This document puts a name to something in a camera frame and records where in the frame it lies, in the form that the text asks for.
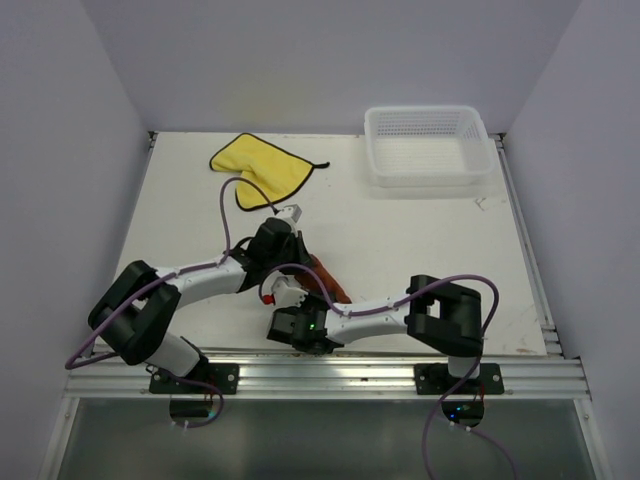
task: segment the yellow cloth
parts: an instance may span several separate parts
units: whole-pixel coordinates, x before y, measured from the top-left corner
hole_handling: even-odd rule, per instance
[[[211,157],[209,166],[215,172],[242,172],[242,178],[258,185],[269,200],[278,203],[300,190],[315,168],[326,168],[329,163],[314,165],[250,133],[243,133]],[[244,182],[237,182],[236,201],[247,211],[267,205],[262,195]]]

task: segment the brown cloth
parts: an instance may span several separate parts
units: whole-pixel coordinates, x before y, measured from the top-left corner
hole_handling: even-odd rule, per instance
[[[318,257],[311,255],[311,258],[314,262],[312,270],[316,275],[318,275],[318,277],[320,277],[324,286],[327,287],[327,291],[335,295],[338,303],[351,303],[351,299],[345,293],[344,289],[338,284],[338,281],[331,276],[327,269],[324,268],[324,265],[322,265],[322,262],[318,260]],[[316,282],[308,273],[296,274],[294,275],[294,278],[300,285],[302,285],[303,288],[306,288],[310,292],[322,293],[322,290],[320,290],[320,287],[318,286],[318,282]]]

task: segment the gray wall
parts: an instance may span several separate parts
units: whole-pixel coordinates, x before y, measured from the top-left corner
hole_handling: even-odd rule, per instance
[[[380,104],[511,125],[579,0],[83,0],[146,124],[360,133]]]
[[[0,69],[0,465],[22,480],[114,272],[147,142],[78,1],[1,2]]]
[[[618,478],[637,478],[640,3],[584,0],[507,135],[560,339]]]

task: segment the perforated basket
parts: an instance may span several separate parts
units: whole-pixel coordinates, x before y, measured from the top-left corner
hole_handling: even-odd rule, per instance
[[[373,179],[382,187],[469,185],[496,168],[492,142],[471,107],[370,108],[364,131]]]

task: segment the white bin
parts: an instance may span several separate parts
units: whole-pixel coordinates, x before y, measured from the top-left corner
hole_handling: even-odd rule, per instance
[[[373,179],[382,187],[469,185],[497,165],[495,145],[471,107],[370,108],[364,131]]]

